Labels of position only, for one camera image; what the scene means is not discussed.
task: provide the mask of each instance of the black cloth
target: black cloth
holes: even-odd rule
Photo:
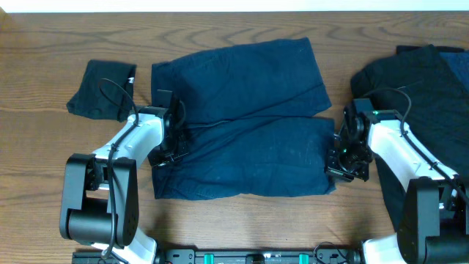
[[[440,53],[440,56],[448,63],[454,75],[464,84],[469,92],[469,51],[461,53]]]
[[[103,92],[119,107],[101,94],[98,82],[102,78],[110,79],[133,97],[133,79],[136,68],[136,65],[122,62],[90,60],[80,89],[67,103],[68,111],[71,114],[94,120],[118,120],[119,122],[127,120],[131,105],[125,99],[122,90],[110,82],[101,83]]]
[[[333,120],[308,39],[237,45],[152,66],[157,89],[185,102],[189,154],[153,167],[155,198],[328,194]]]
[[[353,76],[354,97],[383,87],[397,88],[412,99],[406,122],[417,139],[443,164],[469,176],[469,93],[456,78],[438,50],[429,45],[367,65]],[[399,93],[375,93],[378,109],[396,109],[404,114],[407,101]],[[405,193],[385,163],[377,159],[386,207],[394,229],[402,217]]]
[[[421,48],[421,46],[413,45],[398,45],[396,46],[396,54],[400,54],[405,51],[414,51]],[[464,48],[448,47],[448,46],[436,46],[435,47],[439,52],[450,52],[450,53],[460,53],[464,52]]]

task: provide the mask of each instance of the white wall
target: white wall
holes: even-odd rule
[[[6,12],[469,10],[469,0],[0,0]]]

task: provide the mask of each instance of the dark blue shorts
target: dark blue shorts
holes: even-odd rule
[[[185,103],[189,155],[154,167],[155,198],[297,197],[335,189],[324,173],[333,120],[307,38],[237,45],[152,66],[152,95]]]

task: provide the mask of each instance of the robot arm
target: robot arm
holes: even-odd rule
[[[107,249],[111,238],[111,206],[107,199],[88,197],[87,191],[109,190],[108,157],[111,146],[127,133],[139,115],[139,123],[123,138],[112,156],[114,172],[116,242],[114,257],[130,263],[159,263],[157,242],[139,228],[139,197],[136,172],[152,152],[150,163],[177,162],[187,154],[184,136],[175,117],[179,106],[172,92],[158,91],[159,107],[147,106],[128,117],[124,128],[91,155],[73,154],[65,167],[60,233],[83,245]]]
[[[214,264],[214,263],[302,263],[309,256],[317,262],[350,264],[458,263],[469,262],[469,209],[427,161],[401,137],[401,117],[397,111],[375,111],[368,99],[357,99],[345,110],[340,146],[328,153],[326,173],[350,182],[368,180],[368,165],[380,156],[398,177],[404,190],[404,217],[397,234],[371,239],[361,251],[321,249],[313,252],[195,252],[171,250],[164,253],[157,241],[137,226],[139,199],[136,172],[145,157],[153,166],[180,160],[187,153],[184,137],[174,124],[179,101],[168,91],[158,91],[159,107],[144,107],[130,115],[125,127],[106,145],[91,155],[73,154],[67,161],[62,195],[60,233],[83,245],[106,249],[111,237],[111,206],[106,199],[86,196],[87,191],[108,189],[108,154],[113,143],[133,125],[113,156],[117,214],[115,259],[132,264]],[[409,139],[436,162],[436,158],[412,135]],[[438,166],[451,178],[456,172]],[[461,186],[469,186],[463,180]],[[85,263],[100,263],[100,255],[85,256]]]
[[[452,180],[457,173],[439,163],[407,123],[403,127],[407,138],[403,137],[401,120],[397,111],[375,111],[369,99],[355,99],[344,110],[344,129],[337,135],[340,146],[329,151],[326,172],[330,176],[347,182],[355,177],[368,180],[368,164],[378,155],[407,192],[398,233],[363,243],[363,260],[466,263],[469,208],[433,166],[437,164]],[[457,184],[469,186],[459,178]]]

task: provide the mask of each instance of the wood grain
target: wood grain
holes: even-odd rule
[[[398,44],[469,48],[468,12],[282,12],[13,14],[0,30],[0,262],[69,263],[85,249],[59,234],[64,165],[90,153],[122,124],[67,113],[90,59],[138,65],[136,103],[149,104],[151,64],[193,52],[309,37],[341,121],[349,81]],[[393,232],[376,169],[370,181],[328,196],[254,195],[206,202],[154,200],[139,170],[140,225],[165,246],[305,249]]]

